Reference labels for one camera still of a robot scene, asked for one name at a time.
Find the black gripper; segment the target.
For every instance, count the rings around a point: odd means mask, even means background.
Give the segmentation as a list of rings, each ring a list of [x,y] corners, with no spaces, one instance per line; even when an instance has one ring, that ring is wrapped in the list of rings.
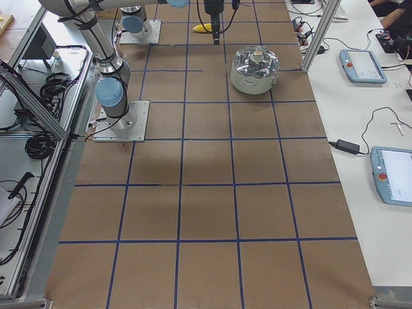
[[[214,45],[220,44],[220,13],[223,12],[223,0],[204,0],[204,10],[211,15],[212,38]]]

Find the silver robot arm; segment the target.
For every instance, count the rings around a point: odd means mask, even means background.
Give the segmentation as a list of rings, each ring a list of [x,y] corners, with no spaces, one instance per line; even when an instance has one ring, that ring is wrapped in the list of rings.
[[[211,18],[211,29],[206,28],[205,23],[199,21],[201,27],[212,35],[214,45],[220,44],[220,15],[224,11],[224,1],[204,1],[205,13]],[[161,30],[161,20],[147,18],[145,6],[130,6],[120,10],[122,18],[120,25],[122,30],[116,34],[115,44],[123,45],[155,45],[158,44]]]
[[[59,16],[59,22],[71,21],[80,31],[91,48],[98,63],[101,79],[95,87],[95,95],[106,113],[109,127],[125,129],[136,123],[135,115],[130,112],[127,87],[130,69],[126,61],[116,51],[114,44],[105,35],[98,23],[97,14],[112,8],[129,8],[131,11],[124,19],[135,25],[130,32],[140,33],[138,23],[144,23],[138,13],[145,5],[164,4],[164,1],[41,1],[47,11]]]

